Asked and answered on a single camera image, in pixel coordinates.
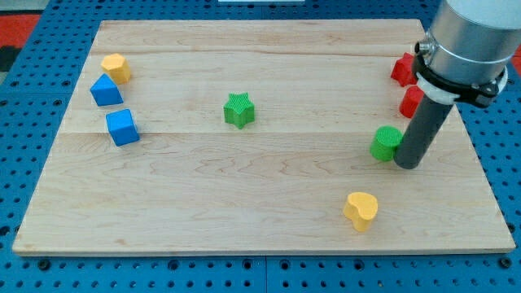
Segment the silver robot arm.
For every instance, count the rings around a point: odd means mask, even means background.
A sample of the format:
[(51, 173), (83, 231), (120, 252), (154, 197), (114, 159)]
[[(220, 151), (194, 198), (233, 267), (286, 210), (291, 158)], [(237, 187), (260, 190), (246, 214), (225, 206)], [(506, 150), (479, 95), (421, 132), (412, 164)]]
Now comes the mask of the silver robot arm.
[(414, 50), (418, 87), (433, 102), (488, 107), (520, 45), (520, 1), (443, 0)]

